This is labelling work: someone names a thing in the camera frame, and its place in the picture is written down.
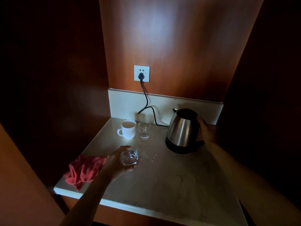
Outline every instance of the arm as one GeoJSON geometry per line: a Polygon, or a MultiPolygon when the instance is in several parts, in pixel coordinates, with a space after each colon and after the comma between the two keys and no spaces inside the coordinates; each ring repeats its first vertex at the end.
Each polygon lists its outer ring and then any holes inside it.
{"type": "Polygon", "coordinates": [[[215,141],[211,125],[198,117],[201,138],[226,175],[234,194],[257,226],[301,225],[301,212],[262,177],[237,162],[215,141]]]}
{"type": "Polygon", "coordinates": [[[120,162],[120,154],[130,146],[120,146],[107,157],[106,162],[91,182],[88,189],[66,215],[60,226],[88,225],[91,226],[100,200],[110,182],[119,178],[127,171],[132,171],[136,165],[124,166],[120,162]]]}

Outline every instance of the black power cord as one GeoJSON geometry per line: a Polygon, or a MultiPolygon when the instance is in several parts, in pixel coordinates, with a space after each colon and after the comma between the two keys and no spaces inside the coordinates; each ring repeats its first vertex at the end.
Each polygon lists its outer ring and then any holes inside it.
{"type": "Polygon", "coordinates": [[[168,126],[166,126],[166,125],[157,124],[155,110],[153,109],[152,106],[148,106],[148,97],[146,96],[146,93],[145,93],[145,90],[144,90],[144,87],[143,87],[143,84],[142,84],[142,83],[143,83],[143,79],[144,79],[144,74],[143,74],[143,73],[140,73],[139,76],[138,76],[138,78],[140,79],[140,84],[141,84],[142,90],[143,90],[144,95],[145,95],[145,98],[146,98],[146,106],[145,106],[142,110],[140,110],[137,114],[142,113],[143,110],[145,110],[145,109],[147,109],[147,108],[151,108],[151,109],[153,110],[153,116],[154,116],[154,118],[155,118],[155,123],[156,123],[156,125],[157,125],[157,126],[162,126],[162,127],[168,127],[168,126]]]}

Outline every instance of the hand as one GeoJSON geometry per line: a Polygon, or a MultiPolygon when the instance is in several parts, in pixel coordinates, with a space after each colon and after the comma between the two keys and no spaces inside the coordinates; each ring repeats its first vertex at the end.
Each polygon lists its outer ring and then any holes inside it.
{"type": "Polygon", "coordinates": [[[205,144],[216,143],[216,126],[213,124],[206,124],[206,122],[200,116],[197,116],[197,120],[201,125],[201,128],[199,128],[197,141],[204,140],[205,144]]]}
{"type": "Polygon", "coordinates": [[[120,161],[120,155],[131,146],[120,146],[114,153],[109,155],[102,167],[100,174],[105,175],[110,182],[118,179],[121,175],[128,171],[134,170],[137,164],[124,166],[120,161]]]}

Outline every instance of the marble countertop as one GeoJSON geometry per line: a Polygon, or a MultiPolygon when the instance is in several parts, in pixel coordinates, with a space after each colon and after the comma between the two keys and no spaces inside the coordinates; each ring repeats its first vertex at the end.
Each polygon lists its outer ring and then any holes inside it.
{"type": "MultiPolygon", "coordinates": [[[[137,168],[112,182],[100,204],[184,225],[247,225],[238,199],[205,146],[176,154],[165,146],[167,128],[155,124],[148,140],[141,140],[138,132],[127,140],[117,134],[122,121],[110,118],[84,151],[107,156],[131,145],[138,152],[137,168]]],[[[77,192],[63,177],[54,191],[79,199],[88,186],[77,192]]]]}

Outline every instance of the kettle lid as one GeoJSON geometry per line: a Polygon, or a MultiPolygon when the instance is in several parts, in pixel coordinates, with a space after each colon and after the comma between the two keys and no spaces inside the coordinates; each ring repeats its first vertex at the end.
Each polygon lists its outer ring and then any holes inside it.
{"type": "Polygon", "coordinates": [[[177,111],[177,115],[186,120],[195,120],[198,114],[191,109],[182,108],[177,111]]]}

